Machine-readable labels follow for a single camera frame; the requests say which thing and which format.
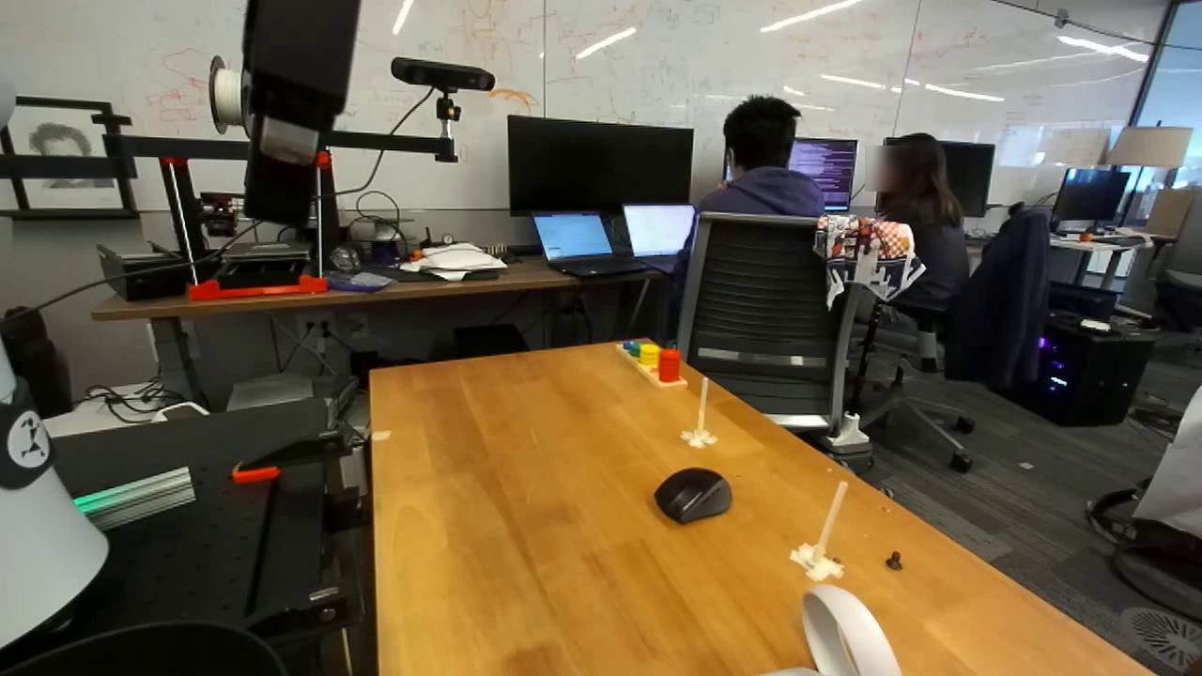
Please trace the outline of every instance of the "roll of tape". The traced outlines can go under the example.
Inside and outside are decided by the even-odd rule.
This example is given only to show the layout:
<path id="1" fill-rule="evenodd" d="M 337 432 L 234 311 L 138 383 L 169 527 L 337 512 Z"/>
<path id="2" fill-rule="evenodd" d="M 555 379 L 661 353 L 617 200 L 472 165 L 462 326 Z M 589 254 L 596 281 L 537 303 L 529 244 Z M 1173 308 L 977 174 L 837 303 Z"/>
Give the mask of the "roll of tape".
<path id="1" fill-rule="evenodd" d="M 903 676 L 888 630 L 867 606 L 840 586 L 804 594 L 801 627 L 822 676 Z"/>
<path id="2" fill-rule="evenodd" d="M 211 112 L 218 132 L 239 125 L 239 70 L 224 69 L 221 55 L 211 65 Z"/>

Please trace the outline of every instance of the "laptop screen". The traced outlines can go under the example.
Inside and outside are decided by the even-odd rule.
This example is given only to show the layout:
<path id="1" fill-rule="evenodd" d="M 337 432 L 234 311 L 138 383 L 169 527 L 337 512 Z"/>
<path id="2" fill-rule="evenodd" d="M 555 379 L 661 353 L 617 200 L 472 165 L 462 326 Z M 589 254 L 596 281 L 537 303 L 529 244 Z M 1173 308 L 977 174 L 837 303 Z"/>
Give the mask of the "laptop screen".
<path id="1" fill-rule="evenodd" d="M 629 203 L 622 220 L 634 259 L 676 254 L 691 233 L 689 203 Z"/>
<path id="2" fill-rule="evenodd" d="M 612 254 L 601 214 L 534 214 L 534 233 L 550 263 Z"/>

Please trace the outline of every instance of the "chair wheel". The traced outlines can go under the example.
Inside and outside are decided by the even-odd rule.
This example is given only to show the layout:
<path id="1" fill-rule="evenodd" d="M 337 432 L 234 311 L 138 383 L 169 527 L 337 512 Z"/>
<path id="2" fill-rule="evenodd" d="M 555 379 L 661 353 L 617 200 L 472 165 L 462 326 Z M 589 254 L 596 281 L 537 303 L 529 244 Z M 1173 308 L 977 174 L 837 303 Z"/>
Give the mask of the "chair wheel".
<path id="1" fill-rule="evenodd" d="M 969 475 L 969 470 L 972 470 L 972 458 L 969 458 L 969 456 L 952 456 L 947 465 L 957 470 L 957 475 Z"/>

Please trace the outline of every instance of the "wooden table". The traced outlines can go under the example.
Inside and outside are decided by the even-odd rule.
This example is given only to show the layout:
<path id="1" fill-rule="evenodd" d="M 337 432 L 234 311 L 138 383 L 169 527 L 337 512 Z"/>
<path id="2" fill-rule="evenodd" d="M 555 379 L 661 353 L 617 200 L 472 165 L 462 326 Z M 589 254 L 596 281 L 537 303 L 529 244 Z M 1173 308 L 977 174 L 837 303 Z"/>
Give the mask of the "wooden table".
<path id="1" fill-rule="evenodd" d="M 808 575 L 830 555 L 905 672 L 1146 672 L 830 458 L 716 389 L 664 389 L 617 344 L 372 373 L 377 644 L 387 676 L 759 676 L 813 665 Z M 714 465 L 734 512 L 676 527 L 655 490 Z"/>

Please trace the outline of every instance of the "person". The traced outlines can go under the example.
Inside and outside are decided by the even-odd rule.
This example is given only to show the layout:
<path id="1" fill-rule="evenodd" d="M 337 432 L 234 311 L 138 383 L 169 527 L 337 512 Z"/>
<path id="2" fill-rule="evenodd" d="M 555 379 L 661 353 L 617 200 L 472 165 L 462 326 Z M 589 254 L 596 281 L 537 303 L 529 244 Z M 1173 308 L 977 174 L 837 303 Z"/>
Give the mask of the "person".
<path id="1" fill-rule="evenodd" d="M 929 268 L 903 298 L 899 308 L 947 308 L 969 281 L 969 244 L 961 229 L 961 203 L 947 187 L 947 159 L 934 134 L 895 134 L 878 160 L 878 214 L 909 220 L 920 263 Z M 924 311 L 920 366 L 934 373 L 940 341 Z"/>
<path id="2" fill-rule="evenodd" d="M 822 197 L 813 178 L 788 169 L 795 139 L 795 109 L 783 99 L 746 99 L 725 125 L 725 159 L 734 179 L 703 197 L 698 210 L 739 210 L 739 214 L 822 214 Z"/>

